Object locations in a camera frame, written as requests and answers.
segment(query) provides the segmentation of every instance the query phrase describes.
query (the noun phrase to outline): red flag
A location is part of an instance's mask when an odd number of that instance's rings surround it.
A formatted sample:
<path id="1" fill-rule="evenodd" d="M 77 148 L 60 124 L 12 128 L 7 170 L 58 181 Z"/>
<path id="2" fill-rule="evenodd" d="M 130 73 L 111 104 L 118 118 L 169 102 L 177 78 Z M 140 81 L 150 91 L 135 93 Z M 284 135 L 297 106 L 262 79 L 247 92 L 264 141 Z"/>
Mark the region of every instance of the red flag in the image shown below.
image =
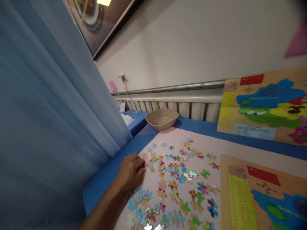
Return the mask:
<path id="1" fill-rule="evenodd" d="M 264 74 L 242 77 L 240 81 L 240 85 L 261 84 L 263 81 L 263 77 L 264 77 Z"/>
<path id="2" fill-rule="evenodd" d="M 261 169 L 253 168 L 253 167 L 250 167 L 250 166 L 247 166 L 247 170 L 248 170 L 249 175 L 251 175 L 253 177 L 256 177 L 256 178 L 259 178 L 261 180 L 270 182 L 272 184 L 281 186 L 281 184 L 279 183 L 279 180 L 278 180 L 278 178 L 275 174 L 263 171 Z"/>

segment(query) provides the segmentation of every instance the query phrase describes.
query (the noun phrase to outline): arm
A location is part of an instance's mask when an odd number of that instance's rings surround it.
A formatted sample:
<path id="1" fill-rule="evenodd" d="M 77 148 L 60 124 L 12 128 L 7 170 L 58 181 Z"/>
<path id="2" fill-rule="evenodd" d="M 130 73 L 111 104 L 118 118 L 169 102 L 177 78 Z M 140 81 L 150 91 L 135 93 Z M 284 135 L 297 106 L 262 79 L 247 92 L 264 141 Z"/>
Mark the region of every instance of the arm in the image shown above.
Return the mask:
<path id="1" fill-rule="evenodd" d="M 137 154 L 129 154 L 121 163 L 114 182 L 107 189 L 79 230 L 109 229 L 120 204 L 128 201 L 131 191 L 142 183 L 145 160 Z"/>

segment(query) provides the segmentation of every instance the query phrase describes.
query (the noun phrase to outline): beige bowl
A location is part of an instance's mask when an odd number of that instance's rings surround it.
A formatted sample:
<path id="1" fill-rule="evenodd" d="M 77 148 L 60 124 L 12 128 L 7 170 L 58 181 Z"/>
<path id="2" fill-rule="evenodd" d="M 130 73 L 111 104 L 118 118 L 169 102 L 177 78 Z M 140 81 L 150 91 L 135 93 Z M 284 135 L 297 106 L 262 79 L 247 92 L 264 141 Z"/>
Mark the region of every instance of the beige bowl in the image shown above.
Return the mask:
<path id="1" fill-rule="evenodd" d="M 179 114 L 170 109 L 158 109 L 156 111 L 147 114 L 146 121 L 158 131 L 164 131 L 172 127 Z"/>

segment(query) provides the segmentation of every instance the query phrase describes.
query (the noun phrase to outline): framed picture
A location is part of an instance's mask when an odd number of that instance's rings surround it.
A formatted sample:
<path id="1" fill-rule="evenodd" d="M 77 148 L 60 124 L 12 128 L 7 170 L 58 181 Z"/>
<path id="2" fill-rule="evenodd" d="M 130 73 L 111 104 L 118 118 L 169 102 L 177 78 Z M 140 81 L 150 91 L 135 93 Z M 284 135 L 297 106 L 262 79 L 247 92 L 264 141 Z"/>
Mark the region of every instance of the framed picture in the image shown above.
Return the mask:
<path id="1" fill-rule="evenodd" d="M 143 0 L 65 0 L 96 60 Z"/>

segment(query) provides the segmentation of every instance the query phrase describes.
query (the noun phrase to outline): map of china puzzle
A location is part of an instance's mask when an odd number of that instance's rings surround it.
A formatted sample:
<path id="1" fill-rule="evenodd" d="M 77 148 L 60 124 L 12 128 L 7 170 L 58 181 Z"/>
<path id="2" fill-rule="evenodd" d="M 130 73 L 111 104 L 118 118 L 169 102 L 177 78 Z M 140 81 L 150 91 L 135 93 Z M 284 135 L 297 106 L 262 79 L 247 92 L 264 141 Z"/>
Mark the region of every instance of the map of china puzzle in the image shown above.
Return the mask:
<path id="1" fill-rule="evenodd" d="M 307 66 L 227 79 L 217 130 L 307 146 Z"/>

